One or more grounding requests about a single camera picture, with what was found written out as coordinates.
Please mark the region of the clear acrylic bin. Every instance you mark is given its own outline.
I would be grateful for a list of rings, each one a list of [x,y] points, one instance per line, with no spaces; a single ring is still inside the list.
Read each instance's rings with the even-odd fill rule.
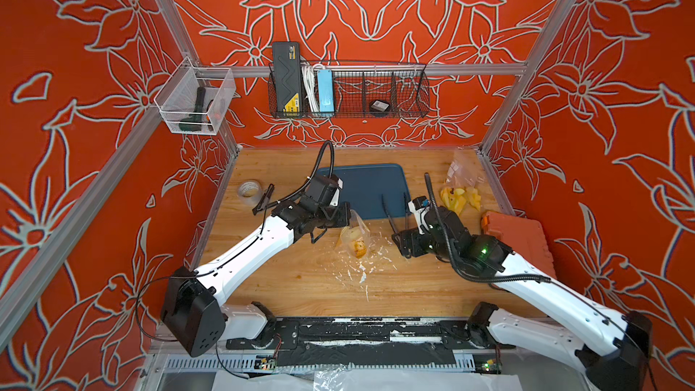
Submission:
[[[236,94],[236,81],[228,68],[196,66],[186,57],[155,97],[170,132],[215,136]]]

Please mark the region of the black metal tongs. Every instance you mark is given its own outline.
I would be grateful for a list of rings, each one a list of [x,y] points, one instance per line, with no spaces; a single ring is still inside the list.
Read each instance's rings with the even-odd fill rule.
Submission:
[[[403,192],[398,198],[395,194],[382,194],[380,197],[382,210],[392,230],[391,238],[394,244],[400,242],[403,233],[413,228],[408,208],[409,197],[408,192]]]

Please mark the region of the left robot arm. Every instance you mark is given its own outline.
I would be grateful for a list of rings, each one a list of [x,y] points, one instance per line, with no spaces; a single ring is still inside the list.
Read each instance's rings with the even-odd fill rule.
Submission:
[[[269,340],[275,318],[259,302],[228,305],[236,289],[278,253],[304,236],[316,243],[327,231],[349,225],[350,205],[340,200],[343,182],[329,165],[313,168],[305,182],[274,200],[270,186],[253,208],[262,224],[241,242],[195,270],[168,277],[160,319],[189,356],[199,357],[221,340]]]

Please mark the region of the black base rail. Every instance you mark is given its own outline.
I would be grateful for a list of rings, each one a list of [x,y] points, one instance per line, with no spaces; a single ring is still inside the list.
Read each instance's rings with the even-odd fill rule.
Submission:
[[[256,340],[223,343],[244,360],[229,369],[304,374],[329,369],[412,369],[501,374],[501,347],[480,349],[465,320],[279,318]]]

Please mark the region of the clear bag with yellow toys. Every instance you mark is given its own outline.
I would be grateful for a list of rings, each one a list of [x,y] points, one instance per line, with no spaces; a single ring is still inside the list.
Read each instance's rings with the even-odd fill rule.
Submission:
[[[338,251],[361,260],[370,253],[374,245],[375,239],[366,223],[355,210],[351,210],[349,224],[341,229],[338,237]]]

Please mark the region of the black box with yellow label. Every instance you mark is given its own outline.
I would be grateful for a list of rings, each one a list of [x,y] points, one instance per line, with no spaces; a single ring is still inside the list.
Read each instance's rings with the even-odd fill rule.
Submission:
[[[302,56],[297,42],[273,42],[273,85],[276,113],[285,118],[304,112]]]

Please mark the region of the clear resealable bag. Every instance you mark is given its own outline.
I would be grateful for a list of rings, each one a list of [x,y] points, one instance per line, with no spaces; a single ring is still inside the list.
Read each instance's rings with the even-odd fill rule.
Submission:
[[[465,206],[469,205],[476,211],[481,211],[481,195],[477,188],[467,186],[466,188],[442,188],[440,198],[443,206],[459,215]]]
[[[477,154],[471,150],[454,150],[452,162],[447,170],[447,188],[477,188],[486,182],[483,168],[478,164]]]

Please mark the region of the orange tool case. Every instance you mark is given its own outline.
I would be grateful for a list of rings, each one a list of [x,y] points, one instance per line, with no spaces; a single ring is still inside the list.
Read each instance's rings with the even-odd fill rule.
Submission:
[[[543,273],[557,277],[554,259],[539,221],[488,211],[481,218],[481,230],[510,246]]]

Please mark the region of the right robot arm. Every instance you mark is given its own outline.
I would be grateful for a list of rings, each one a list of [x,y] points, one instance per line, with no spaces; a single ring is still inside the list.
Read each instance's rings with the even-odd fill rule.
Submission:
[[[465,324],[479,349],[515,346],[573,367],[599,390],[640,390],[653,378],[653,324],[642,313],[590,300],[543,273],[508,244],[473,235],[433,192],[407,204],[416,225],[394,235],[401,255],[434,255],[467,282],[494,285],[545,313],[553,324],[528,320],[480,302]]]

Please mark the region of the light blue box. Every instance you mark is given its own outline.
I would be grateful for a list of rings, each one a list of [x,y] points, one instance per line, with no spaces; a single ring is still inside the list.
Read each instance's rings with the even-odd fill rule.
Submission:
[[[318,69],[316,74],[319,90],[320,113],[333,114],[335,112],[335,102],[332,70]]]

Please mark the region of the blue plastic tray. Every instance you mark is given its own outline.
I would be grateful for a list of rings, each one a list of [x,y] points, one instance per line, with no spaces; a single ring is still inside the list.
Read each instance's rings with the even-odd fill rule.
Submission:
[[[398,164],[354,165],[334,168],[342,181],[338,202],[348,202],[363,220],[387,219],[381,206],[382,194],[400,197],[409,192],[405,171]]]

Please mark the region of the clear tape roll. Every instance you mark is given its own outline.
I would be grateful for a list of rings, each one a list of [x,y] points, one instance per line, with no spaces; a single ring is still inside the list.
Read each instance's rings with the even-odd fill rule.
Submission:
[[[264,189],[260,182],[256,180],[246,180],[242,182],[236,190],[239,202],[243,206],[257,206],[264,194]]]

